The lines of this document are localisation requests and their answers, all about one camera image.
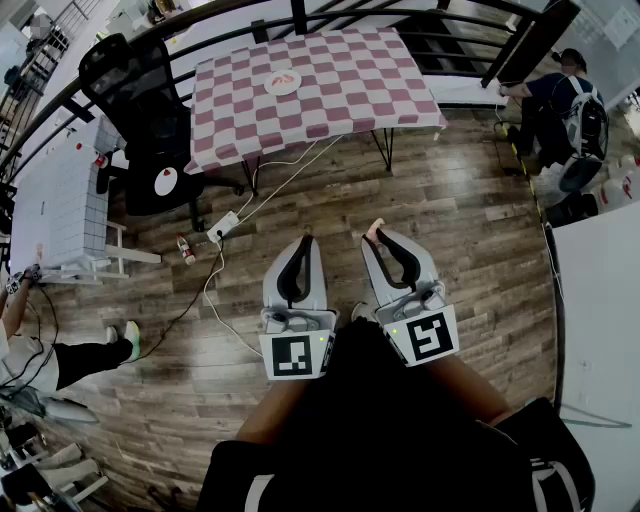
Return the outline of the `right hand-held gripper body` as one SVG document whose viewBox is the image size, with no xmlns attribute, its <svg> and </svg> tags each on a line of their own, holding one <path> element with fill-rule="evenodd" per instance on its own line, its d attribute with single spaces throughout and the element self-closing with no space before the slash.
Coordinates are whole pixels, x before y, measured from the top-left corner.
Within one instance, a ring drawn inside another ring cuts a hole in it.
<svg viewBox="0 0 640 512">
<path fill-rule="evenodd" d="M 406 367 L 459 351 L 455 311 L 446 303 L 442 281 L 378 308 L 377 321 Z"/>
</svg>

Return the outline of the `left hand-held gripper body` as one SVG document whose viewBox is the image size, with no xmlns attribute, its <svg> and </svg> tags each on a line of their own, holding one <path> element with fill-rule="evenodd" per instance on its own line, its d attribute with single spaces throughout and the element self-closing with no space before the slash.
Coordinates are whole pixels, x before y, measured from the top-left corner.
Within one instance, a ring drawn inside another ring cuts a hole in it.
<svg viewBox="0 0 640 512">
<path fill-rule="evenodd" d="M 335 345 L 339 313 L 264 303 L 260 348 L 271 381 L 310 380 L 325 375 Z"/>
</svg>

